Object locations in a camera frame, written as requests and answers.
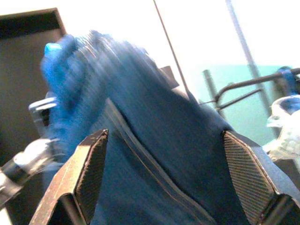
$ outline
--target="white wall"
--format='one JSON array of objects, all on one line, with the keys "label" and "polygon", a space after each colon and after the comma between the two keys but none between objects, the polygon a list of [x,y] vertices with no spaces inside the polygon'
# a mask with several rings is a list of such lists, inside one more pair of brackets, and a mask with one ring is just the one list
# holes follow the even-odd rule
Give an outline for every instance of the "white wall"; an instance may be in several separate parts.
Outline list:
[{"label": "white wall", "polygon": [[299,0],[232,0],[260,65],[300,67]]},{"label": "white wall", "polygon": [[171,50],[152,0],[11,0],[0,15],[58,8],[68,33],[81,35],[94,29],[144,47],[158,67],[171,66],[180,83]]}]

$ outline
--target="blue fabric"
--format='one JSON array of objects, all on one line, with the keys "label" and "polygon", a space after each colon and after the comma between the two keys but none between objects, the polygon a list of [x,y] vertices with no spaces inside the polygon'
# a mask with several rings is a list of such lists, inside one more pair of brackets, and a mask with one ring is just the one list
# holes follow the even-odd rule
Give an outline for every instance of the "blue fabric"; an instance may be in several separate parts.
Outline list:
[{"label": "blue fabric", "polygon": [[91,32],[65,36],[42,70],[59,107],[52,136],[68,156],[109,129],[92,225],[248,225],[234,191],[212,109],[173,93],[142,49]]},{"label": "blue fabric", "polygon": [[283,78],[287,83],[287,91],[288,95],[297,95],[297,87],[296,87],[296,80],[294,78],[293,73],[291,72],[289,67],[281,67],[279,72],[282,73]]},{"label": "blue fabric", "polygon": [[292,115],[294,112],[300,110],[300,98],[296,96],[287,98],[280,103],[280,106]]}]

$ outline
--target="gloved hand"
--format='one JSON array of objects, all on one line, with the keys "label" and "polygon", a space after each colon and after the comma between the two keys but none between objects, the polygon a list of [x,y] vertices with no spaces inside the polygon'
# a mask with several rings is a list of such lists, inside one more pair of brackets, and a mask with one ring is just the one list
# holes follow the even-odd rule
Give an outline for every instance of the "gloved hand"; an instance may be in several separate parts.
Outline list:
[{"label": "gloved hand", "polygon": [[[41,66],[50,95],[58,103],[50,113],[50,138],[60,140],[66,159],[89,134],[106,96],[104,77],[94,76],[95,71],[86,63],[92,52],[83,41],[80,46],[79,40],[66,35],[57,44],[47,44]],[[81,55],[82,60],[74,55]]]},{"label": "gloved hand", "polygon": [[121,83],[149,77],[167,85],[144,49],[114,41],[96,31],[85,37],[66,35],[47,44],[42,71],[58,106],[51,111],[50,138],[59,138],[69,157],[95,123],[105,99],[116,94]]}]

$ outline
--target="metal pole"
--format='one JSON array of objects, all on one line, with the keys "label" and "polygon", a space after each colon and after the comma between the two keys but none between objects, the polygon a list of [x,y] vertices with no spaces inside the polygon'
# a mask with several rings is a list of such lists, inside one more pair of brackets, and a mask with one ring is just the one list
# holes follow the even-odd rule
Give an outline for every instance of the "metal pole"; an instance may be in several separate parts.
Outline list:
[{"label": "metal pole", "polygon": [[208,69],[203,71],[203,75],[204,75],[204,79],[206,81],[206,84],[208,86],[208,89],[210,91],[210,97],[211,99],[215,99],[216,95],[217,95],[217,88],[211,78],[211,74],[210,71]]},{"label": "metal pole", "polygon": [[[237,34],[239,36],[240,43],[241,43],[242,48],[244,50],[244,54],[245,54],[245,56],[247,58],[248,67],[249,67],[250,73],[251,73],[251,75],[254,78],[258,78],[258,77],[260,77],[258,69],[257,69],[256,64],[255,64],[255,62],[254,62],[254,60],[252,58],[252,55],[250,53],[250,49],[249,49],[249,47],[247,45],[245,36],[244,36],[244,34],[242,32],[242,29],[240,27],[240,24],[239,24],[239,21],[238,21],[238,18],[236,16],[236,14],[235,14],[235,11],[234,11],[234,8],[233,8],[231,0],[226,0],[226,4],[227,4],[228,11],[230,13],[232,22],[234,24],[235,30],[236,30],[236,32],[237,32]],[[259,92],[261,100],[262,100],[262,103],[265,105],[265,108],[267,110],[268,115],[271,116],[270,103],[269,103],[269,100],[268,100],[268,97],[267,97],[264,85],[261,84],[261,83],[258,83],[257,84],[257,88],[262,90],[262,91]],[[279,135],[278,131],[276,131],[276,130],[274,130],[274,133],[275,133],[276,136]]]},{"label": "metal pole", "polygon": [[242,96],[240,96],[240,97],[237,97],[236,99],[234,99],[234,100],[232,100],[232,101],[230,101],[230,102],[227,102],[227,103],[225,103],[225,104],[223,104],[223,105],[220,105],[220,106],[218,107],[218,110],[225,109],[226,107],[229,107],[229,106],[231,106],[231,105],[233,105],[233,104],[235,104],[235,103],[237,103],[237,102],[239,102],[239,101],[241,101],[241,100],[243,100],[243,99],[245,99],[245,98],[247,98],[247,97],[250,97],[251,95],[253,95],[253,94],[255,94],[255,93],[258,93],[258,92],[260,92],[260,91],[262,91],[262,90],[261,90],[261,89],[256,89],[256,90],[253,90],[253,91],[251,91],[251,92],[249,92],[249,93],[247,93],[247,94],[245,94],[245,95],[242,95]]},{"label": "metal pole", "polygon": [[188,98],[190,99],[190,101],[193,101],[193,100],[194,100],[194,97],[191,96],[191,92],[188,90],[188,85],[187,85],[187,83],[186,83],[186,80],[184,79],[182,70],[181,70],[181,68],[180,68],[179,62],[178,62],[177,57],[176,57],[176,55],[175,55],[175,51],[174,51],[173,46],[172,46],[172,44],[171,44],[171,41],[170,41],[169,35],[168,35],[168,33],[167,33],[167,30],[166,30],[166,28],[165,28],[163,19],[162,19],[161,15],[160,15],[158,6],[157,6],[155,0],[153,0],[153,2],[154,2],[154,5],[155,5],[157,14],[158,14],[158,16],[159,16],[160,22],[161,22],[161,24],[162,24],[162,26],[163,26],[163,29],[164,29],[164,32],[165,32],[165,36],[167,37],[167,40],[168,40],[170,49],[171,49],[172,54],[173,54],[173,57],[174,57],[174,59],[175,59],[176,66],[177,66],[177,68],[178,68],[180,77],[181,77],[181,79],[182,79],[182,83],[183,83],[184,89],[186,90],[187,96],[188,96]]},{"label": "metal pole", "polygon": [[[300,68],[291,69],[291,72],[294,76],[296,76],[296,75],[300,74]],[[253,85],[253,84],[259,84],[259,83],[263,83],[263,82],[267,82],[267,81],[272,81],[272,80],[282,78],[282,77],[283,77],[283,75],[282,75],[281,72],[276,72],[276,73],[273,73],[271,75],[260,76],[256,79],[252,79],[252,80],[249,80],[249,81],[242,81],[242,82],[239,82],[239,83],[234,83],[234,84],[228,85],[228,86],[222,88],[215,95],[214,101],[218,104],[218,102],[220,101],[221,96],[228,90],[235,89],[235,88],[246,87],[246,86],[250,86],[250,85]]]}]

